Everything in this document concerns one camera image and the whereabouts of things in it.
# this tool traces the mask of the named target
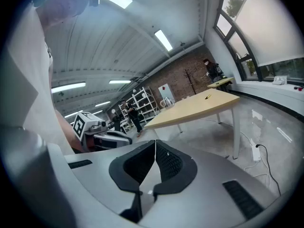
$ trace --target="brick wall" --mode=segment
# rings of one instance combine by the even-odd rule
[[[190,82],[188,78],[185,77],[184,71],[186,69],[191,77],[191,81],[196,93],[198,94],[204,90],[207,90],[207,85],[210,85],[211,81],[210,78],[206,76],[206,66],[202,62],[206,57],[211,61],[214,61],[212,54],[209,52],[206,46],[203,45],[190,53],[187,53],[183,57],[171,62],[162,70],[158,71],[156,74],[142,82],[135,89],[143,86],[149,86],[157,103],[159,104],[159,102],[162,100],[162,96],[158,88],[164,84],[168,84],[175,96],[175,100],[180,101],[182,98],[194,95]],[[116,104],[111,109],[113,108],[117,109],[118,105]]]

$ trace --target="tree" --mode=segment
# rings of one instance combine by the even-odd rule
[[[250,74],[253,75],[254,72],[256,71],[256,68],[255,68],[255,66],[253,64],[253,61],[252,60],[247,61],[247,66],[249,68]]]
[[[228,6],[225,7],[227,14],[234,18],[240,10],[244,0],[228,0]]]

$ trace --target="person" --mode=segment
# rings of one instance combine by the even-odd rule
[[[130,103],[127,103],[125,101],[125,99],[121,99],[120,104],[123,104],[123,107],[128,112],[129,118],[132,120],[132,122],[134,123],[134,125],[137,129],[137,137],[140,137],[140,135],[143,132],[143,128],[140,125],[139,120],[138,120],[138,111],[134,107],[132,107],[132,105]]]
[[[23,126],[55,143],[63,154],[83,151],[72,126],[57,111],[51,95],[53,58],[45,32],[81,14],[89,0],[47,0],[38,8],[29,4],[5,44],[0,75],[11,96],[2,104],[1,124]]]
[[[218,64],[211,62],[208,58],[205,58],[203,63],[206,65],[207,76],[210,77],[212,83],[225,77]]]

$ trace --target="white robot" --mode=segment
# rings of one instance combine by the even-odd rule
[[[89,152],[86,136],[93,135],[97,150],[113,149],[132,144],[132,139],[120,131],[108,130],[106,123],[89,112],[79,112],[73,124],[73,131],[85,152]]]

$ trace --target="white wall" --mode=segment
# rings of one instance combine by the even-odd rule
[[[294,85],[276,86],[270,82],[241,81],[231,54],[213,28],[218,6],[219,0],[208,0],[208,15],[204,40],[224,74],[227,77],[235,78],[231,88],[270,100],[304,115],[304,92],[294,90]]]

